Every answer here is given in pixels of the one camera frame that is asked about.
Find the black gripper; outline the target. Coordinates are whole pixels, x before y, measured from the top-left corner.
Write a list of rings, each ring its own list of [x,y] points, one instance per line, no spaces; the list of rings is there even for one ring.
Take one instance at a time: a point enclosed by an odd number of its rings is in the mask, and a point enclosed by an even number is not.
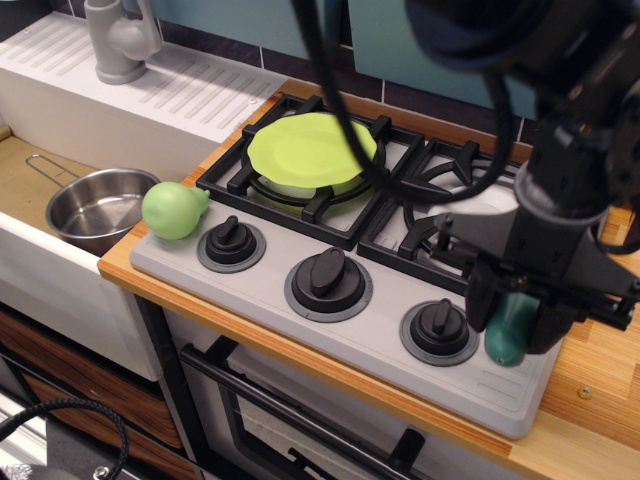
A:
[[[626,330],[639,301],[639,279],[593,238],[593,223],[541,218],[520,206],[498,215],[440,214],[438,245],[456,238],[474,249],[467,276],[467,322],[486,329],[500,298],[539,300],[529,353],[547,353],[575,322],[591,318]]]

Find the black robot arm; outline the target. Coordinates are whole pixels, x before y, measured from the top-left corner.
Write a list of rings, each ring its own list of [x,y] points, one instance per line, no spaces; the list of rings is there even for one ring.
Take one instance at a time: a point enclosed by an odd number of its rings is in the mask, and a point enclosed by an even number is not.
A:
[[[439,240],[476,253],[465,294],[488,355],[511,365],[547,352],[576,322],[625,329],[638,278],[626,246],[597,240],[608,209],[639,199],[639,10],[630,1],[410,1],[419,46],[481,73],[503,126],[504,80],[537,96],[539,131],[514,183],[516,209],[442,214]]]

